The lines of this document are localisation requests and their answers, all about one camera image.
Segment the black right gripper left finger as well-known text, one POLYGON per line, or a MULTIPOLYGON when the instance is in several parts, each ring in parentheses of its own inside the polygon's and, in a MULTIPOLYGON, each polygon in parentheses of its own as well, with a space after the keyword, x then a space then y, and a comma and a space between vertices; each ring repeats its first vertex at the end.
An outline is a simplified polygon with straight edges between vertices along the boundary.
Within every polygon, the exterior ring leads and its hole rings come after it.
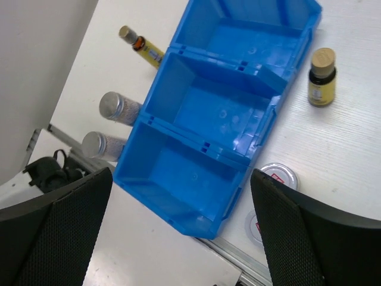
POLYGON ((1 209, 1 285, 82 285, 112 185, 105 167, 1 209))

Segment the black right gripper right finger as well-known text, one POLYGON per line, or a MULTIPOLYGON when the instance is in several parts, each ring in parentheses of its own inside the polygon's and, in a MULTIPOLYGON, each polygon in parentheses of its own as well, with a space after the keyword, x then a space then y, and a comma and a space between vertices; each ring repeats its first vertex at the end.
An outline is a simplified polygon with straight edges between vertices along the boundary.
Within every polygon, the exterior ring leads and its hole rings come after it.
POLYGON ((380 285, 380 221, 329 206, 258 169, 250 185, 273 285, 380 285))

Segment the silver-lid spice jar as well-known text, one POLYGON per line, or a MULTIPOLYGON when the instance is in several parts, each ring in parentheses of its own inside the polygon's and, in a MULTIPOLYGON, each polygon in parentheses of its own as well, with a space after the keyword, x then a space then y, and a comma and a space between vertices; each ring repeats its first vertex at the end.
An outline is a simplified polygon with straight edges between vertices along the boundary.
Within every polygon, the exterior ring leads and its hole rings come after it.
POLYGON ((85 157, 117 162, 126 142, 124 138, 91 131, 83 138, 81 149, 85 157))
POLYGON ((142 105, 117 92, 107 92, 99 102, 100 115, 110 121, 133 126, 142 105))

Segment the yellow-label bottle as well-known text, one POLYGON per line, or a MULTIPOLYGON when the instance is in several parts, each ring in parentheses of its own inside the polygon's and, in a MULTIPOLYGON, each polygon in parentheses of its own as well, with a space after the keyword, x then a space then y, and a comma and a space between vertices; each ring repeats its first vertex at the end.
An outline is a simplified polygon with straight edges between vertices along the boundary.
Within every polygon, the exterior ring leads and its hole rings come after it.
POLYGON ((308 100, 311 105, 324 107, 331 104, 336 95, 336 54, 331 48, 316 50, 311 58, 308 100))
POLYGON ((164 53, 162 50, 157 48, 153 43, 145 39, 143 36, 139 36, 128 26, 122 26, 119 30, 118 35, 151 66, 159 69, 160 64, 164 58, 164 53))

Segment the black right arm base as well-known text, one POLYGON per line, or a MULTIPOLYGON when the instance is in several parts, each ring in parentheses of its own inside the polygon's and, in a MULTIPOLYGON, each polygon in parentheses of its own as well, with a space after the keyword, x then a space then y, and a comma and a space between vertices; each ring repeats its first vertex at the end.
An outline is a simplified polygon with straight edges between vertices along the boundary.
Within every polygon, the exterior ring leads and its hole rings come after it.
POLYGON ((42 157, 28 164, 23 173, 29 174, 30 186, 47 194, 89 175, 90 171, 68 157, 63 149, 58 149, 52 157, 42 157))

